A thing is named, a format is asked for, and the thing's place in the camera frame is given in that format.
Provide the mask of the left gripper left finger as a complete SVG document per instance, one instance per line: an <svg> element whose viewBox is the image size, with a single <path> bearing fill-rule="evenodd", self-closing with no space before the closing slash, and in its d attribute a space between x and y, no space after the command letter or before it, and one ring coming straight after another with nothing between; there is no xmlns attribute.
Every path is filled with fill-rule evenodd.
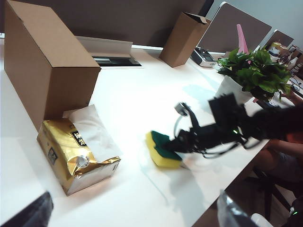
<svg viewBox="0 0 303 227"><path fill-rule="evenodd" d="M46 191L1 227L47 227L52 211L53 200Z"/></svg>

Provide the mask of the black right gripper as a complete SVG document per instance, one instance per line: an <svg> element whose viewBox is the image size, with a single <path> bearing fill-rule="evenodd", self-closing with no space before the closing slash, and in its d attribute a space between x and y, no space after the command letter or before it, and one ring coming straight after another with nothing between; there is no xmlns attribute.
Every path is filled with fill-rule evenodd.
<svg viewBox="0 0 303 227"><path fill-rule="evenodd" d="M247 118L244 105L238 105L233 93L208 101L215 123L212 125L180 130L178 135L163 144L169 152L201 153L206 151L213 138L242 138L239 128Z"/></svg>

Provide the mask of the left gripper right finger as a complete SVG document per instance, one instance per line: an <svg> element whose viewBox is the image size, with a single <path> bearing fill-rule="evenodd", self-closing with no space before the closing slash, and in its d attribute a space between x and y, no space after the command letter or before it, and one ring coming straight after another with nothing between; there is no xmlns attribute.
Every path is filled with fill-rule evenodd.
<svg viewBox="0 0 303 227"><path fill-rule="evenodd" d="M224 190L217 199L217 217L221 227L257 227Z"/></svg>

